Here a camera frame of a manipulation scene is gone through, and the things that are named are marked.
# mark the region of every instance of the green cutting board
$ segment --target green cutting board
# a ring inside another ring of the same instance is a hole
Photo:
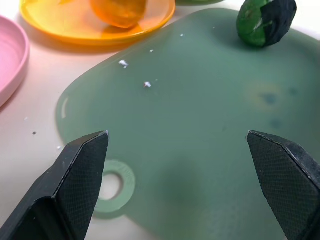
[[[161,240],[283,240],[245,138],[248,130],[279,135],[320,159],[319,45],[291,30],[274,46],[247,47],[237,14],[191,14],[62,94],[63,141],[109,130],[106,169],[110,160],[130,169],[128,202],[99,201],[96,216],[105,204],[102,217],[125,214]]]

